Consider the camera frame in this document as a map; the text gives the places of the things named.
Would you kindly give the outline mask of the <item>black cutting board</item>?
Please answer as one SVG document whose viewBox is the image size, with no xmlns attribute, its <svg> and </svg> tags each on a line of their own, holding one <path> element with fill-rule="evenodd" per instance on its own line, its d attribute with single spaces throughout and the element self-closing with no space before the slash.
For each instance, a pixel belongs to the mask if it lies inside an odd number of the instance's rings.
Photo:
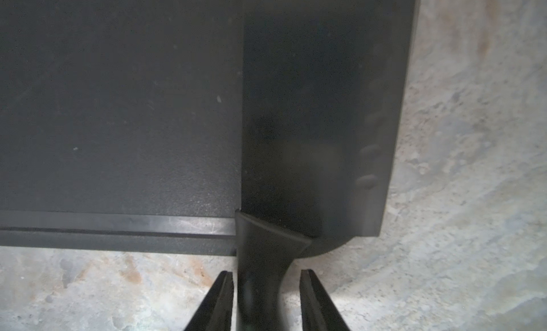
<svg viewBox="0 0 547 331">
<path fill-rule="evenodd" d="M 1 244 L 234 255 L 242 0 L 1 0 Z"/>
</svg>

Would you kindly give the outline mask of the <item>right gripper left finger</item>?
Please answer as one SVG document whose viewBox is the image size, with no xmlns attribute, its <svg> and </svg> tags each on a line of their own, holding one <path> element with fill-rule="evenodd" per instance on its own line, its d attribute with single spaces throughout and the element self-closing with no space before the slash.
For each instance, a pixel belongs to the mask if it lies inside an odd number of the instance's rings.
<svg viewBox="0 0 547 331">
<path fill-rule="evenodd" d="M 233 273 L 222 271 L 192 316 L 185 331 L 230 331 L 233 303 Z"/>
</svg>

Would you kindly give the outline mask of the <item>black kitchen knife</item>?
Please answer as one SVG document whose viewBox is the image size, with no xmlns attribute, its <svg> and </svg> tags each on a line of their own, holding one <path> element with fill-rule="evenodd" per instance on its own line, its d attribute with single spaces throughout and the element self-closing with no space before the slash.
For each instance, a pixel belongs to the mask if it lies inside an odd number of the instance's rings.
<svg viewBox="0 0 547 331">
<path fill-rule="evenodd" d="M 380 234 L 420 0 L 243 0 L 239 330 L 297 258 Z"/>
</svg>

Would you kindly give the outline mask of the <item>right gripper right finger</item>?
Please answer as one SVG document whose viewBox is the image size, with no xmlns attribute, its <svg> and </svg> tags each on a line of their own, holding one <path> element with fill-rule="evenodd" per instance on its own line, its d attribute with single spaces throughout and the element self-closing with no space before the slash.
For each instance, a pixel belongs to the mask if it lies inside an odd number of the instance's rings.
<svg viewBox="0 0 547 331">
<path fill-rule="evenodd" d="M 311 269 L 301 271 L 299 291 L 304 331 L 350 330 L 318 276 Z"/>
</svg>

